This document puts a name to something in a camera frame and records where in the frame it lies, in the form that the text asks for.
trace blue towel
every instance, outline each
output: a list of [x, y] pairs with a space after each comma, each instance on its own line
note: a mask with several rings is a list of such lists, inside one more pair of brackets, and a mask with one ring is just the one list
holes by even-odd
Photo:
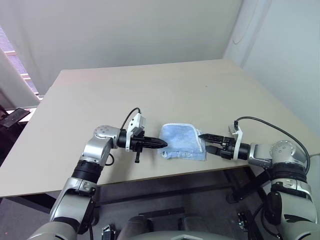
[[168, 146], [158, 149], [165, 159], [181, 158], [205, 161], [206, 144], [198, 137], [200, 131], [187, 123], [168, 123], [162, 126], [159, 138]]

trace black cable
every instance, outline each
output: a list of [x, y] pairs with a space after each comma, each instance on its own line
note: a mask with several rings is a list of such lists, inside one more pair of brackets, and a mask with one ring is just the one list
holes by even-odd
[[134, 109], [132, 109], [131, 112], [129, 112], [128, 116], [126, 116], [126, 118], [125, 118], [122, 126], [120, 127], [120, 129], [124, 129], [124, 126], [125, 126], [128, 118], [130, 117], [130, 115], [131, 115], [135, 110], [138, 110], [138, 113], [141, 113], [140, 108], [138, 108], [138, 107], [135, 107]]
[[113, 165], [115, 163], [114, 156], [111, 153], [109, 153], [109, 156], [112, 158], [112, 162], [111, 163], [106, 163], [105, 166], [111, 166], [111, 165]]
[[264, 213], [265, 213], [265, 210], [262, 209], [260, 216], [261, 216], [261, 224], [262, 224], [264, 230], [266, 230], [268, 234], [270, 234], [270, 235], [274, 236], [275, 238], [278, 238], [278, 239], [279, 239], [279, 238], [280, 238], [279, 233], [278, 233], [278, 234], [277, 234], [277, 233], [274, 233], [274, 232], [270, 231], [270, 230], [267, 228], [266, 223], [265, 223]]
[[269, 127], [272, 127], [278, 131], [280, 131], [281, 133], [287, 135], [289, 138], [293, 139], [301, 148], [302, 150], [304, 151], [305, 153], [305, 156], [306, 156], [306, 167], [305, 167], [305, 174], [307, 174], [309, 172], [309, 168], [310, 168], [310, 155], [308, 153], [308, 150], [305, 148], [305, 146], [298, 140], [296, 139], [294, 136], [292, 136], [290, 133], [286, 132], [285, 130], [281, 129], [280, 127], [278, 126], [275, 126], [265, 120], [262, 120], [260, 118], [257, 118], [257, 117], [253, 117], [253, 116], [242, 116], [242, 117], [239, 117], [237, 120], [234, 121], [234, 124], [235, 125], [238, 125], [238, 122], [242, 119], [251, 119], [251, 120], [256, 120], [260, 123], [263, 123], [265, 125], [268, 125]]
[[252, 224], [254, 223], [254, 220], [255, 220], [256, 216], [258, 215], [260, 210], [263, 208], [263, 206], [264, 206], [264, 203], [261, 203], [261, 205], [252, 214], [252, 218], [250, 219], [249, 224], [248, 224], [248, 240], [251, 240], [251, 227], [252, 227]]
[[92, 224], [89, 224], [89, 233], [90, 233], [90, 240], [94, 240], [94, 231], [92, 230]]

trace window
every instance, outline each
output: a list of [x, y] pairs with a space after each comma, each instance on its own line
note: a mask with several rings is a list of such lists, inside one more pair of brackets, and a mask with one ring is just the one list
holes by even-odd
[[10, 60], [13, 67], [18, 71], [18, 73], [21, 75], [21, 77], [26, 82], [26, 84], [28, 84], [28, 86], [31, 88], [33, 93], [35, 95], [38, 95], [39, 93], [36, 89], [36, 86], [32, 82], [31, 77], [28, 75], [26, 69], [24, 68], [22, 62], [20, 61], [20, 58], [18, 57], [16, 51], [14, 50], [14, 47], [11, 45], [10, 41], [7, 38], [7, 35], [5, 34], [1, 26], [0, 26], [0, 49], [4, 52], [4, 54]]

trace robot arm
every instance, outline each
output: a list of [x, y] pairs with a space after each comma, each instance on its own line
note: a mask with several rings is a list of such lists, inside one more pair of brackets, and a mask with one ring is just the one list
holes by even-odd
[[303, 152], [289, 140], [274, 144], [242, 143], [243, 133], [237, 121], [229, 127], [229, 131], [232, 137], [214, 134], [199, 137], [216, 145], [206, 146], [206, 151], [211, 154], [229, 160], [248, 160], [249, 164], [265, 169], [271, 180], [271, 191], [264, 202], [263, 213], [268, 222], [278, 229], [278, 236], [285, 240], [320, 239], [317, 210], [307, 182], [310, 166], [308, 152]]
[[56, 199], [50, 212], [50, 222], [41, 226], [30, 240], [75, 240], [85, 233], [92, 220], [95, 202], [93, 196], [101, 171], [111, 149], [118, 147], [137, 152], [135, 162], [143, 148], [164, 148], [167, 143], [154, 137], [145, 137], [145, 118], [137, 113], [125, 129], [98, 126], [84, 147], [79, 161]]

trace beige tabletop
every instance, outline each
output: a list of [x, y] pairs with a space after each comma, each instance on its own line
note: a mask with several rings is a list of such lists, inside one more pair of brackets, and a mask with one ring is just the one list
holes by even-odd
[[[320, 140], [255, 79], [227, 60], [63, 70], [0, 167], [1, 197], [61, 190], [93, 130], [120, 127], [140, 107], [145, 135], [158, 137], [166, 123], [190, 123], [203, 133], [228, 136], [241, 116], [270, 121], [300, 139], [310, 153]], [[246, 143], [288, 139], [259, 122], [239, 124]], [[160, 178], [246, 165], [207, 154], [206, 161], [166, 160], [155, 150], [135, 154], [113, 149], [99, 185]]]

